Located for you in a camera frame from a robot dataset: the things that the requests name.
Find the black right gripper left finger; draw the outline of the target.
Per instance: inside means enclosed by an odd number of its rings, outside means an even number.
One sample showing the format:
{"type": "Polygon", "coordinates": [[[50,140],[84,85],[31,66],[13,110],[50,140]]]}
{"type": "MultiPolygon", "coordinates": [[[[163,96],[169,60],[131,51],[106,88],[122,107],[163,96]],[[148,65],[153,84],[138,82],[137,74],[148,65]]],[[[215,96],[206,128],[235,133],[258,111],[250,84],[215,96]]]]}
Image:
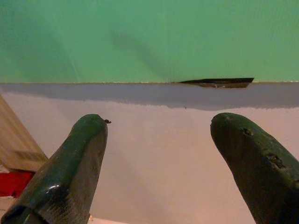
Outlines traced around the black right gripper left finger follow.
{"type": "Polygon", "coordinates": [[[81,117],[0,224],[87,224],[110,123],[97,114],[81,117]]]}

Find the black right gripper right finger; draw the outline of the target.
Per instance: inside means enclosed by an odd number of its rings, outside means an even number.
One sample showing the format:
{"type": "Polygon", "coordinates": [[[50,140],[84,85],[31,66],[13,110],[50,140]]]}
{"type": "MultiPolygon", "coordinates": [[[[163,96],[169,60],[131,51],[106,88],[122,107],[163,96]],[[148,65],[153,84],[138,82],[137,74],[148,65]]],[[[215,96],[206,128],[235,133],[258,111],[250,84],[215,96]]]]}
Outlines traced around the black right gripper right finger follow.
{"type": "Polygon", "coordinates": [[[210,132],[255,223],[299,224],[299,161],[239,114],[215,115],[210,132]]]}

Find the red cloth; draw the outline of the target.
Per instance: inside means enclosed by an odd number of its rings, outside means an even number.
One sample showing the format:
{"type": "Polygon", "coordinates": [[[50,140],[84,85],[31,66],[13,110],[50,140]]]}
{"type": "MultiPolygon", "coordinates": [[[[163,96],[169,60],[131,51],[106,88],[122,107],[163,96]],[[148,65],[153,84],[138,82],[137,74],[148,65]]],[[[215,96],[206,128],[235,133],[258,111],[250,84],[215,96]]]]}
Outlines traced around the red cloth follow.
{"type": "Polygon", "coordinates": [[[18,198],[34,175],[35,172],[0,173],[0,197],[18,198]]]}

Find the light wooden door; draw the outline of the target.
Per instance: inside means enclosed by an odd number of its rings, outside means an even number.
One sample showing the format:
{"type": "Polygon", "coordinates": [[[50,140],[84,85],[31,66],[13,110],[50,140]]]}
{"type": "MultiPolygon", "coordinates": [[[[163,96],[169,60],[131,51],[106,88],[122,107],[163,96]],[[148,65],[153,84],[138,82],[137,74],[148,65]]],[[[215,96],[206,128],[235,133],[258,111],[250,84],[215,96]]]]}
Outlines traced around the light wooden door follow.
{"type": "Polygon", "coordinates": [[[9,170],[36,172],[48,160],[0,95],[0,163],[9,170]]]}

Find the green board with hooks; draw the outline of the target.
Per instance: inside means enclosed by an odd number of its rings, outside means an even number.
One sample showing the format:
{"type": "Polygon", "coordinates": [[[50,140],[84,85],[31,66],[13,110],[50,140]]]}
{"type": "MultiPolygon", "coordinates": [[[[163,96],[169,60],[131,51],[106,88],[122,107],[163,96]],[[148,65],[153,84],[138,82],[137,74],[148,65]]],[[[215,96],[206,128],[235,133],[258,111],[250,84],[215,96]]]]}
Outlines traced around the green board with hooks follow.
{"type": "Polygon", "coordinates": [[[299,82],[299,0],[0,0],[0,83],[299,82]]]}

